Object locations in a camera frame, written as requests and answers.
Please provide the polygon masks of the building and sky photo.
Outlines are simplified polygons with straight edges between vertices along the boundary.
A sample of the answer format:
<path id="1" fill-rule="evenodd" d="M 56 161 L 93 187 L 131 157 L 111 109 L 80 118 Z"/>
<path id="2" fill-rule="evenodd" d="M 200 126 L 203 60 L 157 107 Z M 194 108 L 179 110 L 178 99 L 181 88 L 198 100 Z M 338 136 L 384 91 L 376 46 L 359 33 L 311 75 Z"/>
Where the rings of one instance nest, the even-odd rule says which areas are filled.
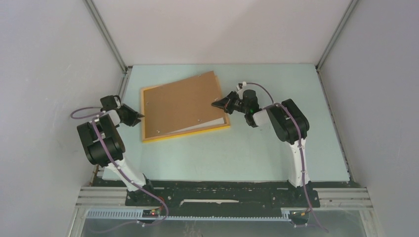
<path id="1" fill-rule="evenodd" d="M 179 129 L 179 130 L 176 130 L 176 131 L 173 131 L 173 132 L 169 132 L 169 134 L 179 133 L 179 132 L 184 132 L 184 131 L 190 131 L 190 130 L 194 130 L 194 129 L 207 128 L 207 127 L 210 127 L 210 126 L 222 125 L 222 124 L 226 124 L 226 120 L 225 120 L 224 117 L 217 118 L 217 119 L 214 119 L 214 120 L 210 120 L 210 121 L 207 121 L 207 122 L 204 122 L 203 119 L 199 119 L 197 125 L 190 126 L 190 127 L 187 127 L 187 128 L 182 128 L 182 129 Z"/>

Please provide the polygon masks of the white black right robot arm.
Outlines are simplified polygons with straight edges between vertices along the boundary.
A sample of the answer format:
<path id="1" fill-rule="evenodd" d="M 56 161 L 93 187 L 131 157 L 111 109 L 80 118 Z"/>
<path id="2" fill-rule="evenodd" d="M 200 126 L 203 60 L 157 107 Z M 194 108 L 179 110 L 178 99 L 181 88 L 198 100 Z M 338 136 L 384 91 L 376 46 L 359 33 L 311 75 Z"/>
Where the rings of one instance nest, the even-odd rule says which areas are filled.
<path id="1" fill-rule="evenodd" d="M 288 202 L 293 206 L 301 206 L 307 200 L 307 188 L 310 178 L 305 160 L 305 144 L 310 128 L 308 119 L 292 99 L 274 103 L 265 108 L 260 107 L 254 90 L 231 91 L 226 97 L 211 103 L 213 107 L 225 113 L 234 111 L 244 114 L 247 124 L 258 127 L 272 125 L 276 136 L 288 144 L 292 159 L 288 182 L 294 186 L 287 193 Z"/>

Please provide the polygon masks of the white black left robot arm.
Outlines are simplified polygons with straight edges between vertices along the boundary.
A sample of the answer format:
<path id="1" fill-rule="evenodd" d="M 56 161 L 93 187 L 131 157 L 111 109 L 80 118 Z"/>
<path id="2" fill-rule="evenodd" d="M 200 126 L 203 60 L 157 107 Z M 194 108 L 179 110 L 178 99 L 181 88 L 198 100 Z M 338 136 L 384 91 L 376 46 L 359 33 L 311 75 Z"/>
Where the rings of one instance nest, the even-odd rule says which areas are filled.
<path id="1" fill-rule="evenodd" d="M 156 192 L 151 181 L 125 158 L 126 148 L 118 132 L 121 124 L 135 127 L 144 117 L 120 96 L 108 95 L 100 99 L 102 107 L 92 119 L 77 126 L 77 131 L 87 160 L 114 172 L 127 187 L 127 196 L 143 205 L 152 205 Z"/>

